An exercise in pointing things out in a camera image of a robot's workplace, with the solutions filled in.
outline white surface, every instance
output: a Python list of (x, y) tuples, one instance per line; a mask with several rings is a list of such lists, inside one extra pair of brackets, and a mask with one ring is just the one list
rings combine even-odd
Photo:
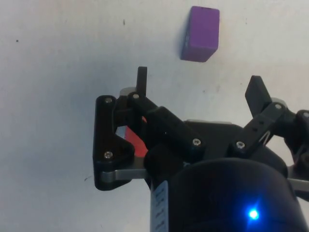
[[(221, 11), (207, 63), (179, 60), (192, 5)], [(2, 0), (0, 231), (149, 231), (143, 181), (112, 192), (84, 181), (96, 97), (148, 66), (148, 96), (182, 119), (245, 125), (252, 74), (293, 111), (309, 109), (308, 28), (307, 0)], [(282, 145), (270, 144), (291, 164)]]

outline purple block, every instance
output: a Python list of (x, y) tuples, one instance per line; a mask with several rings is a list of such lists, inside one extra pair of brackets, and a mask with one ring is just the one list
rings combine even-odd
[(206, 62), (219, 46), (220, 11), (193, 6), (181, 59)]

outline black cylindrical motor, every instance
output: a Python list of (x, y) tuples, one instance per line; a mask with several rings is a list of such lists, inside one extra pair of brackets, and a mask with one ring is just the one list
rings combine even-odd
[(290, 183), (265, 164), (225, 158), (153, 178), (151, 232), (307, 231)]

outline screw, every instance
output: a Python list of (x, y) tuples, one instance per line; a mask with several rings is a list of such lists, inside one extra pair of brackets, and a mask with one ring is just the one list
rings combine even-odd
[(112, 152), (111, 151), (107, 151), (104, 153), (104, 158), (106, 159), (110, 159), (112, 157)]
[(238, 141), (238, 142), (236, 143), (236, 146), (237, 146), (237, 148), (239, 148), (239, 149), (243, 149), (246, 145), (245, 145), (242, 141)]
[(194, 139), (192, 143), (194, 146), (200, 146), (202, 142), (199, 139)]
[(111, 103), (112, 99), (111, 98), (106, 98), (104, 101), (105, 101), (105, 103)]
[(275, 104), (275, 107), (276, 107), (276, 109), (281, 109), (282, 108), (282, 106), (280, 105), (280, 104)]
[(138, 98), (140, 98), (140, 96), (137, 93), (135, 93), (135, 94), (133, 94), (133, 98), (138, 99)]

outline white label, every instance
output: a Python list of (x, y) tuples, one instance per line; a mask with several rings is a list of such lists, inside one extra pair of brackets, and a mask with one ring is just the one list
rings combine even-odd
[(163, 181), (151, 194), (150, 232), (169, 232), (169, 185)]

